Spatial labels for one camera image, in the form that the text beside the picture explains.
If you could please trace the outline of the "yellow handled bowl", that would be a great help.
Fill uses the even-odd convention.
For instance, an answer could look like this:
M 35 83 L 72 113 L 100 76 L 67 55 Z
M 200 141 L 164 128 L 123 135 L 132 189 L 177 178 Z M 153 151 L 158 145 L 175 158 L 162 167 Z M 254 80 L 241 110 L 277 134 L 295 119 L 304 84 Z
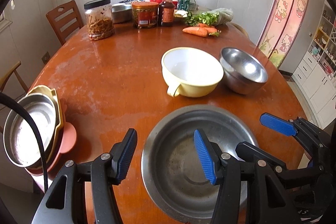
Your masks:
M 191 47 L 172 48 L 161 58 L 162 76 L 171 97 L 204 97 L 222 80 L 224 71 L 211 54 Z

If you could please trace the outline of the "hello kitty door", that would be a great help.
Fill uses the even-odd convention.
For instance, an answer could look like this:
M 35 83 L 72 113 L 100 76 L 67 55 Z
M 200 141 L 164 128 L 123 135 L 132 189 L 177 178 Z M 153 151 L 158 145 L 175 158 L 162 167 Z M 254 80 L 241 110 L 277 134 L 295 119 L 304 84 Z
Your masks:
M 274 0 L 258 42 L 259 50 L 279 68 L 294 43 L 309 0 Z

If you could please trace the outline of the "bag of green vegetables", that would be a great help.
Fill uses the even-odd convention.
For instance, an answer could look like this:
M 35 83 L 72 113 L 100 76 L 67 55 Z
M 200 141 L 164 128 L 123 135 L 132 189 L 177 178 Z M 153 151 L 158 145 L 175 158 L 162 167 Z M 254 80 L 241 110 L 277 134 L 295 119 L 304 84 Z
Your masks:
M 196 26 L 199 23 L 208 26 L 218 26 L 231 22 L 234 17 L 232 9 L 218 8 L 211 11 L 204 11 L 198 14 L 188 12 L 186 24 L 188 26 Z

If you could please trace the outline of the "white cabinet shelf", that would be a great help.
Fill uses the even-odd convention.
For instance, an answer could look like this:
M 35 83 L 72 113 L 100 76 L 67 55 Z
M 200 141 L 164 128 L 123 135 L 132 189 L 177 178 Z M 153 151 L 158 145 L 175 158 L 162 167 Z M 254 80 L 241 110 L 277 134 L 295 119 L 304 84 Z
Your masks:
M 311 44 L 292 78 L 318 125 L 326 128 L 335 119 L 335 12 L 327 2 Z

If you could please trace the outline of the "jar with orange lid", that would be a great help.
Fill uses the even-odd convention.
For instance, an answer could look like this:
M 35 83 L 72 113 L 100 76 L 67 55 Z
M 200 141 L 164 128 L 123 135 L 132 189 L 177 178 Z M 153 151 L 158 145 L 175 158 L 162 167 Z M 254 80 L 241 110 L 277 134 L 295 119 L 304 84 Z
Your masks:
M 158 3 L 157 2 L 133 2 L 132 22 L 133 27 L 152 28 L 157 26 L 158 21 Z

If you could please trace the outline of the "front carrot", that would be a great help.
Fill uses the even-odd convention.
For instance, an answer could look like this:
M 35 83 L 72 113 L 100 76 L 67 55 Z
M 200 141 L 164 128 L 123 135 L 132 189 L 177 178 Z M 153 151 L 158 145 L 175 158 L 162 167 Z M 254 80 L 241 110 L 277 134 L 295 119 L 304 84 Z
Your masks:
M 204 27 L 186 27 L 182 30 L 182 32 L 203 38 L 208 36 L 208 32 Z

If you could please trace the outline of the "dark sauce bottle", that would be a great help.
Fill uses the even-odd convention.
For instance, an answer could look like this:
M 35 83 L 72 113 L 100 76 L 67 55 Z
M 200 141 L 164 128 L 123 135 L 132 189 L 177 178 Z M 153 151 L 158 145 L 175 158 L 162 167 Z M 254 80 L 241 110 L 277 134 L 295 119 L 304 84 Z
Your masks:
M 170 27 L 174 22 L 175 5 L 173 0 L 162 0 L 159 4 L 158 25 L 161 27 Z

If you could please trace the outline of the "carrot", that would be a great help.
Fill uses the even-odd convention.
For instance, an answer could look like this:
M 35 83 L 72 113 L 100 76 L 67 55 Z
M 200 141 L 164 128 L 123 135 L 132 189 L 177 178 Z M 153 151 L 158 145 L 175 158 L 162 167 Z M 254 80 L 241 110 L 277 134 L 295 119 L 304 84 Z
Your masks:
M 216 29 L 214 26 L 198 23 L 198 27 L 204 28 L 207 31 L 208 36 L 219 36 L 221 34 L 221 31 Z
M 208 32 L 204 27 L 186 27 L 182 30 L 182 32 L 203 38 L 208 36 Z

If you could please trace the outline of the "yellow dish in stack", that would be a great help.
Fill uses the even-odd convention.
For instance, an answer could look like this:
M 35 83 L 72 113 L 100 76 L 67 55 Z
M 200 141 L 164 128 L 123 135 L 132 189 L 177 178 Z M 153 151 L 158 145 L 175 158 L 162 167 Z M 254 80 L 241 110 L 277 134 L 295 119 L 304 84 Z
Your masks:
M 62 142 L 65 116 L 63 114 L 63 109 L 60 103 L 60 99 L 58 97 L 58 94 L 55 88 L 51 89 L 45 85 L 38 85 L 34 87 L 33 89 L 31 89 L 27 94 L 30 95 L 30 94 L 35 94 L 35 93 L 43 94 L 47 96 L 52 101 L 54 108 L 55 108 L 55 114 L 56 114 L 55 129 L 54 129 L 54 134 L 52 137 L 52 147 L 51 147 L 51 150 L 47 158 L 47 166 L 49 168 L 56 161 L 56 154 L 58 153 L 60 144 Z

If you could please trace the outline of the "pink dish in stack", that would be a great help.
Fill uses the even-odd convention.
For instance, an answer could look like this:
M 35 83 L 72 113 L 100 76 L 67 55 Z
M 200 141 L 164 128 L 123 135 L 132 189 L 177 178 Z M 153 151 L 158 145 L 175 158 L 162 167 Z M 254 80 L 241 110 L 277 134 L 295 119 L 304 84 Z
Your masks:
M 60 100 L 63 115 L 63 128 L 58 132 L 57 142 L 53 144 L 52 151 L 47 159 L 47 172 L 50 175 L 56 169 L 62 155 L 68 153 L 76 144 L 77 132 L 75 127 L 66 121 L 67 105 L 65 99 Z

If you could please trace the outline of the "steel basin at back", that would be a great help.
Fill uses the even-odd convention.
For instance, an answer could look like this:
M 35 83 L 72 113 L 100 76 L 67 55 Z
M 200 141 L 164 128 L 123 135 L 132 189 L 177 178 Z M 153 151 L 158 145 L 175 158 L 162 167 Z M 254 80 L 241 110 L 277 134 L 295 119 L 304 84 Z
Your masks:
M 131 4 L 117 3 L 112 6 L 112 19 L 114 24 L 124 23 L 132 20 Z

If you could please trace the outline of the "large steel plate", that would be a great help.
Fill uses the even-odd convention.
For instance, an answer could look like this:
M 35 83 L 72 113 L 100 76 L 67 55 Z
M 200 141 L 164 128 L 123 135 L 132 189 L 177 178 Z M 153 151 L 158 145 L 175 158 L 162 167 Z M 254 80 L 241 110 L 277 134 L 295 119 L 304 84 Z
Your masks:
M 258 145 L 242 120 L 215 106 L 182 107 L 157 123 L 142 152 L 143 183 L 157 207 L 183 223 L 210 223 L 219 191 L 206 179 L 194 146 L 199 128 L 233 157 L 242 141 Z

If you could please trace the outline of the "steel pan on stack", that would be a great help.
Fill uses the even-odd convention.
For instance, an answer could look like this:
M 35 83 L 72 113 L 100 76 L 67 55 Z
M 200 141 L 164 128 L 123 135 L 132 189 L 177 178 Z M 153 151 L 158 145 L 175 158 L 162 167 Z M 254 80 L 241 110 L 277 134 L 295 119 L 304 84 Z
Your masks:
M 52 101 L 43 94 L 30 94 L 18 101 L 34 120 L 42 138 L 46 157 L 52 147 L 56 114 Z M 3 130 L 3 144 L 10 161 L 23 168 L 38 167 L 41 155 L 30 125 L 11 110 Z

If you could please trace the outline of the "steel bowl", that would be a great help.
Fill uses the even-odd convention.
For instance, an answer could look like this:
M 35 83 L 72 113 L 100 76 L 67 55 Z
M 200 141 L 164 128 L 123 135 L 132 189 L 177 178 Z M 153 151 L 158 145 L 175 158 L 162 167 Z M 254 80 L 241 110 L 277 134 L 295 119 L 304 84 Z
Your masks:
M 219 62 L 224 70 L 225 85 L 236 93 L 254 93 L 268 81 L 268 73 L 258 59 L 237 48 L 222 48 Z

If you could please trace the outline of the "jar with black lid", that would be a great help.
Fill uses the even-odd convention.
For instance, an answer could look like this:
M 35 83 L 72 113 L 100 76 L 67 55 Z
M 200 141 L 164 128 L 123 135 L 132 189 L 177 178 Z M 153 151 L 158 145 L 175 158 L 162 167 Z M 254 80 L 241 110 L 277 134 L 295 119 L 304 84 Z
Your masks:
M 111 0 L 93 0 L 84 3 L 88 36 L 101 40 L 114 34 Z

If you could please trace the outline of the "rear carrot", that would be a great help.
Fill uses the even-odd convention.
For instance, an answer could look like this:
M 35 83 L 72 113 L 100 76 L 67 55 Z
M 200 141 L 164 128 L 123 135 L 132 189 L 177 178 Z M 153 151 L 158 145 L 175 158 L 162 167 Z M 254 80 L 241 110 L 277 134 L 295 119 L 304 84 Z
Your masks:
M 216 29 L 214 26 L 198 23 L 198 27 L 204 28 L 207 31 L 208 36 L 219 36 L 221 34 L 221 31 Z

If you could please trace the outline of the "wooden chair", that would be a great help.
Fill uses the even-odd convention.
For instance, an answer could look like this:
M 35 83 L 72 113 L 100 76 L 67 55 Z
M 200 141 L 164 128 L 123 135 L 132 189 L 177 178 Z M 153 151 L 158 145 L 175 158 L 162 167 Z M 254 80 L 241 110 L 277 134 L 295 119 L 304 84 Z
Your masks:
M 66 43 L 66 39 L 71 34 L 84 26 L 75 0 L 63 3 L 47 12 L 46 18 L 61 45 Z

